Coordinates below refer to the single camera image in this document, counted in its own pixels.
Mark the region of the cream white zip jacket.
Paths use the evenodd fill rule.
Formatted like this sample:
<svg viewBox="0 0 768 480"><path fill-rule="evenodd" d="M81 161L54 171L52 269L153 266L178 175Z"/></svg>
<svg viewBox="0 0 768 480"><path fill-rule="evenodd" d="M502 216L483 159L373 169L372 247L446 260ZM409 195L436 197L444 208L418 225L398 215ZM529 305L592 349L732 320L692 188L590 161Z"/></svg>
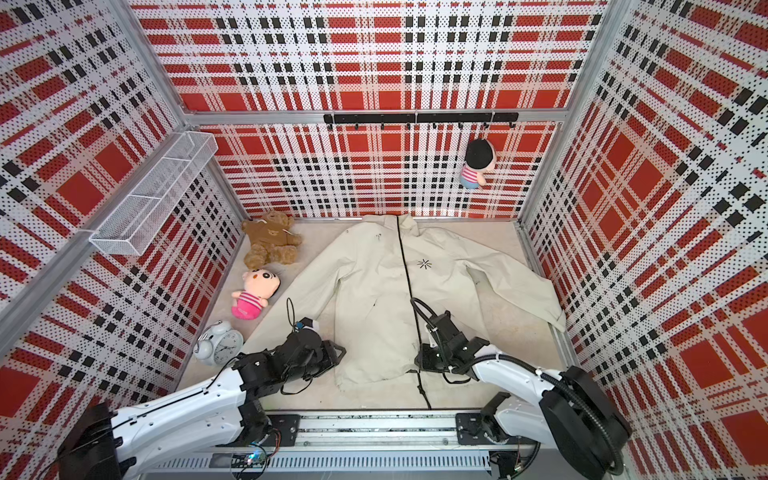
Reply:
<svg viewBox="0 0 768 480"><path fill-rule="evenodd" d="M552 284L530 269L511 223L369 216L336 230L310 225L304 239L317 255L289 276L245 350L281 344L293 304L346 356L312 383L293 382L266 397L269 410L472 408L490 400L493 385L416 372L417 348L427 336L411 297L449 311L469 337L509 355L563 365L550 326L564 315Z"/></svg>

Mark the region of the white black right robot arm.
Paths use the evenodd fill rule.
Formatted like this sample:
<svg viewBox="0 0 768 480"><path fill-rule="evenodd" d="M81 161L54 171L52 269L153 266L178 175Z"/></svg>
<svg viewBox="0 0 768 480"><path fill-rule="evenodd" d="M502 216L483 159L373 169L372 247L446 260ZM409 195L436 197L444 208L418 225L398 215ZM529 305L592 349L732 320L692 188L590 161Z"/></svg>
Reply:
<svg viewBox="0 0 768 480"><path fill-rule="evenodd" d="M411 304L430 336L415 357L418 370L439 374L450 385L476 381L499 388L480 411L477 436L492 444L526 438L554 446L586 479L624 473L623 449L632 429L585 370L535 367L483 338L467 338L450 312L438 314L419 299Z"/></svg>

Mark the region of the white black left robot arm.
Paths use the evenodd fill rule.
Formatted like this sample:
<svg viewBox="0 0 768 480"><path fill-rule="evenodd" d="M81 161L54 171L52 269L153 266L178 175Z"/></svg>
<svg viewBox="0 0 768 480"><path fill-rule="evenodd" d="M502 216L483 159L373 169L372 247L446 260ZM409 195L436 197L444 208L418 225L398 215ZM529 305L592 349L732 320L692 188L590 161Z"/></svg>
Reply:
<svg viewBox="0 0 768 480"><path fill-rule="evenodd" d="M247 447L286 435L262 407L285 384L337 367L344 347L301 324L285 341L239 353L208 380L155 400L113 410L87 408L57 451L61 479L134 479L200 449Z"/></svg>

